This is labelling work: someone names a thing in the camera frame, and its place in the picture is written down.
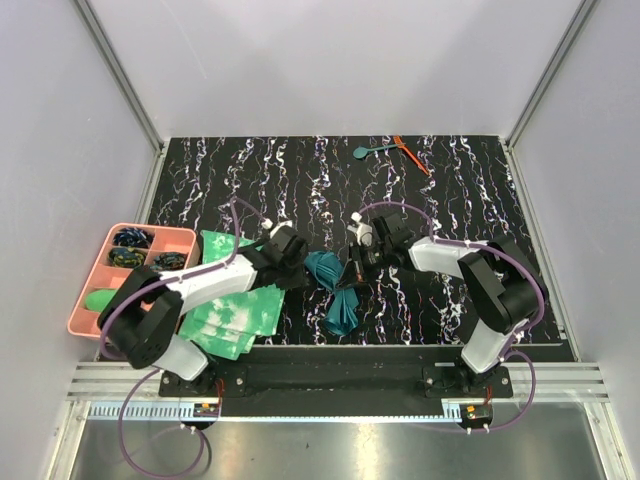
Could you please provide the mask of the teal satin napkin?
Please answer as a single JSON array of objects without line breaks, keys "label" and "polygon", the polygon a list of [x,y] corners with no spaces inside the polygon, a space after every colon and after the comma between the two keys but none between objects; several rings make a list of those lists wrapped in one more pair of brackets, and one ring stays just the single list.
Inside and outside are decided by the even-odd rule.
[{"label": "teal satin napkin", "polygon": [[355,312],[359,300],[353,288],[338,286],[344,273],[338,256],[333,252],[314,251],[308,254],[304,265],[316,282],[331,293],[331,304],[324,319],[326,328],[334,335],[350,334],[359,325]]}]

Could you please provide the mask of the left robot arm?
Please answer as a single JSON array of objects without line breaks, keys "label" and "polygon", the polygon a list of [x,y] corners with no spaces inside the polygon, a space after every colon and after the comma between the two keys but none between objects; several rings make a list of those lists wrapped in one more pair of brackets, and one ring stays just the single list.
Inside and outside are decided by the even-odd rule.
[{"label": "left robot arm", "polygon": [[260,240],[221,260],[178,272],[157,273],[148,266],[131,271],[101,312],[97,325],[134,369],[156,367],[180,377],[196,396],[215,386],[207,354],[177,334],[181,317],[230,294],[306,284],[308,242],[290,224],[280,223]]}]

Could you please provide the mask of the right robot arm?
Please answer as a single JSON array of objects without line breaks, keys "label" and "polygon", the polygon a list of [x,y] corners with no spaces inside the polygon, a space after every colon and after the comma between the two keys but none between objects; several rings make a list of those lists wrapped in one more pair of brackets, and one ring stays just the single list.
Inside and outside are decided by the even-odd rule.
[{"label": "right robot arm", "polygon": [[481,242],[416,239],[396,214],[367,223],[358,212],[351,215],[348,231],[349,256],[337,282],[341,290],[364,285],[388,267],[464,281],[479,320],[461,352],[463,365],[453,374],[463,395],[486,389],[489,371],[505,357],[518,332],[544,315],[548,290],[508,236]]}]

